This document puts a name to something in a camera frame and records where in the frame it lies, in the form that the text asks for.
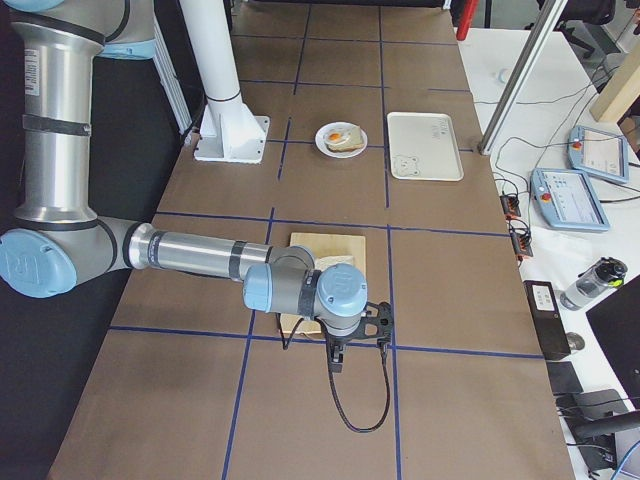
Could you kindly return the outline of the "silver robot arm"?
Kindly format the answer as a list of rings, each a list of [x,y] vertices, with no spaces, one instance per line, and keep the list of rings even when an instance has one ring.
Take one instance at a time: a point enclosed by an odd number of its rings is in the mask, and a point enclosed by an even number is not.
[[[26,145],[18,225],[1,237],[8,285],[46,298],[126,268],[230,279],[242,284],[249,309],[317,322],[330,373],[341,371],[350,341],[372,339],[387,349],[391,308],[369,301],[365,277],[352,265],[321,271],[300,246],[167,232],[90,208],[93,61],[153,57],[152,2],[12,1],[9,9],[24,42]]]

